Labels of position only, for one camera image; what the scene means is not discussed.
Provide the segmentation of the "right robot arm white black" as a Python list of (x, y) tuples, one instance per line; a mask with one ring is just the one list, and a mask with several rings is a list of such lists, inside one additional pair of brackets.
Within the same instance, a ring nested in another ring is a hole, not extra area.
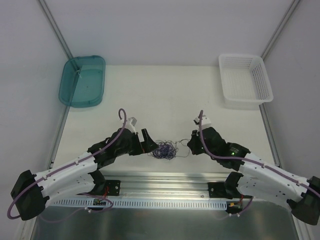
[(213, 127), (193, 130), (187, 146), (193, 155), (206, 154), (231, 170), (225, 182), (209, 184), (211, 195), (230, 200), (240, 196), (262, 199), (289, 210), (306, 224), (318, 224), (318, 177), (305, 178), (268, 164), (248, 148), (226, 142)]

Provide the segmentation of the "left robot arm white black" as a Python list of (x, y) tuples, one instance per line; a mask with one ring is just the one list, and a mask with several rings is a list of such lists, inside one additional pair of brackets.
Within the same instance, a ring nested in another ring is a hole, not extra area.
[(11, 190), (12, 203), (7, 217), (15, 219), (11, 210), (16, 207), (16, 217), (27, 221), (63, 198), (79, 194), (102, 195), (106, 181), (101, 168), (113, 164), (120, 156), (148, 154), (158, 148), (146, 129), (141, 132), (143, 141), (137, 133), (119, 129), (64, 165), (37, 173), (22, 172)]

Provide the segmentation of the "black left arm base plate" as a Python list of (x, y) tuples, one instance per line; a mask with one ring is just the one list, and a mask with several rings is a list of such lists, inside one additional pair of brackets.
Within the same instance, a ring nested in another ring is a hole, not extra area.
[(119, 196), (121, 190), (120, 180), (106, 180), (102, 189), (103, 196)]

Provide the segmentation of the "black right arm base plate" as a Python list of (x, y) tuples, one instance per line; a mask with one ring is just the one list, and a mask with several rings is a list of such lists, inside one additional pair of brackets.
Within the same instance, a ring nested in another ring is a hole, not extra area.
[(223, 182), (208, 182), (207, 187), (209, 198), (228, 198)]

